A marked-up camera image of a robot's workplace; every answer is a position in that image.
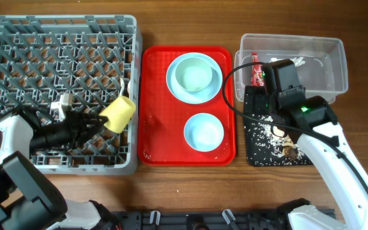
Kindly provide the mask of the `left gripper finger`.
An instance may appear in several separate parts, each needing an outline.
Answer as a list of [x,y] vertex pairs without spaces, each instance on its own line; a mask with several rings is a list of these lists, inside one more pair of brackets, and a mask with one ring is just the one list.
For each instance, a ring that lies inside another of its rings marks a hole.
[[84,123],[87,125],[104,125],[108,122],[107,116],[100,116],[97,114],[83,114]]
[[87,127],[86,130],[81,133],[81,143],[85,144],[91,140],[97,133],[100,133],[104,129],[103,125]]

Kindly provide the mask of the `red snack wrapper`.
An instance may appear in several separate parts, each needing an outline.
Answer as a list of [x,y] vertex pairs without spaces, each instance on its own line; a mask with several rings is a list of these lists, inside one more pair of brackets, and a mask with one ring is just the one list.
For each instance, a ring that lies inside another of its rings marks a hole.
[[[259,62],[258,54],[257,52],[252,52],[252,61],[254,63]],[[253,65],[252,66],[252,79],[251,84],[253,86],[264,86],[264,80],[263,80],[264,73],[261,69],[261,65]]]

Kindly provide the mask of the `white napkin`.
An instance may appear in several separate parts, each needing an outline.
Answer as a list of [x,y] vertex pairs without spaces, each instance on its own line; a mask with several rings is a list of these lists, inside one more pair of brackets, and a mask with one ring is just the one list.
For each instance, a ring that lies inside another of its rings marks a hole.
[[[304,60],[304,57],[294,57],[291,60],[292,60],[292,62],[294,63],[294,65],[296,67],[302,66],[306,63],[306,61]],[[276,57],[272,57],[270,59],[270,62],[276,62],[276,61],[280,61],[280,59],[278,59]]]

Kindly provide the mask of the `yellow plastic cup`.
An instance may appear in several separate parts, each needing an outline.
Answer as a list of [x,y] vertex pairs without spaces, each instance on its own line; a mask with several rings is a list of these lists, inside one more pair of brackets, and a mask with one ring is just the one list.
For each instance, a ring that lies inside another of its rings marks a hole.
[[111,132],[120,134],[128,125],[136,111],[134,102],[125,96],[119,96],[99,115],[107,117],[108,121],[104,126]]

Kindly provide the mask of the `white plastic spoon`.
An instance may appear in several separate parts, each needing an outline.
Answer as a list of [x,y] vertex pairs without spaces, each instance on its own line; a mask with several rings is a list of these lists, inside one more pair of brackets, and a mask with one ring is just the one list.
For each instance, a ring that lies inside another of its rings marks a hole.
[[123,96],[124,91],[125,91],[125,81],[123,80],[122,77],[119,78],[119,84],[120,84],[120,90],[119,90],[119,97]]

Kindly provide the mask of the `food scraps and rice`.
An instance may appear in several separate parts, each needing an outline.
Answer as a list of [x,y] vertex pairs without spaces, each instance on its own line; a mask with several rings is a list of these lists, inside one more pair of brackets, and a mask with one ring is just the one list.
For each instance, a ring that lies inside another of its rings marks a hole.
[[254,167],[307,165],[311,161],[276,126],[243,119],[247,162]]

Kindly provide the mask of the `light blue food bowl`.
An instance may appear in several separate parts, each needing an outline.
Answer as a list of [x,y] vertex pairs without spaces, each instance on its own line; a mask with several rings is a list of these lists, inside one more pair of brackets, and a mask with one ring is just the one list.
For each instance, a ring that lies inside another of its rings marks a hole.
[[187,120],[183,135],[193,150],[209,152],[217,149],[222,143],[224,126],[214,115],[198,113]]

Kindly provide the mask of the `light blue plate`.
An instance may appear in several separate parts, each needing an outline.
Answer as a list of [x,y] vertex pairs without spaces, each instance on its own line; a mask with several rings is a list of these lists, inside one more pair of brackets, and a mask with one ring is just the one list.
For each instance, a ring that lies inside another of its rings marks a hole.
[[[188,92],[182,89],[175,79],[175,70],[177,64],[185,58],[201,58],[207,61],[212,67],[212,80],[210,84],[201,91],[198,92]],[[168,67],[166,73],[166,83],[169,91],[173,96],[175,96],[178,100],[185,102],[187,104],[203,104],[205,102],[213,99],[221,89],[222,86],[222,71],[218,65],[218,63],[212,59],[212,57],[207,56],[206,54],[201,54],[198,52],[190,52],[183,55],[178,56]]]

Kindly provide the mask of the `light green small bowl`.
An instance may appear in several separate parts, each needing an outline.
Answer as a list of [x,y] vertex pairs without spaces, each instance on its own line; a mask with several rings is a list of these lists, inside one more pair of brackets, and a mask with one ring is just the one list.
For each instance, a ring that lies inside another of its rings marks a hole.
[[175,79],[188,92],[198,92],[206,88],[212,80],[212,67],[199,57],[187,57],[177,64]]

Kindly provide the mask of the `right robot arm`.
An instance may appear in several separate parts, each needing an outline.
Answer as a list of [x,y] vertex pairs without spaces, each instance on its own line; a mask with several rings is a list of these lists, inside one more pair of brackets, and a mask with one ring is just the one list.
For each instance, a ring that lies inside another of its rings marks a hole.
[[290,59],[259,63],[265,111],[310,159],[336,200],[349,229],[368,229],[368,175],[322,96],[307,98]]

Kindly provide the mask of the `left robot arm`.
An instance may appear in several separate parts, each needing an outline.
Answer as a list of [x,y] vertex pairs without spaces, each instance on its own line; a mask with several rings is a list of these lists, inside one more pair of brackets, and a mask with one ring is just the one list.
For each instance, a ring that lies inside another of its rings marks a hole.
[[16,107],[0,116],[0,229],[122,229],[104,205],[66,200],[29,160],[37,150],[84,144],[107,117],[68,111],[42,125],[38,111]]

